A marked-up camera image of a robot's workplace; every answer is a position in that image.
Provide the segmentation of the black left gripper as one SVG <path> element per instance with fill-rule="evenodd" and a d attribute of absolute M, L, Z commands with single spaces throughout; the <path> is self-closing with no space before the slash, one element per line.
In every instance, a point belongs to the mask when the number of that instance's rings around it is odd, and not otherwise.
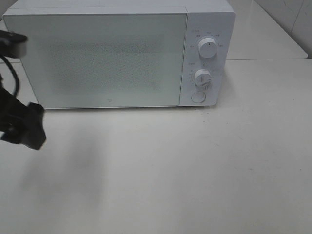
<path fill-rule="evenodd" d="M 36 103 L 20 102 L 0 82 L 0 139 L 39 150 L 46 141 L 45 109 Z"/>

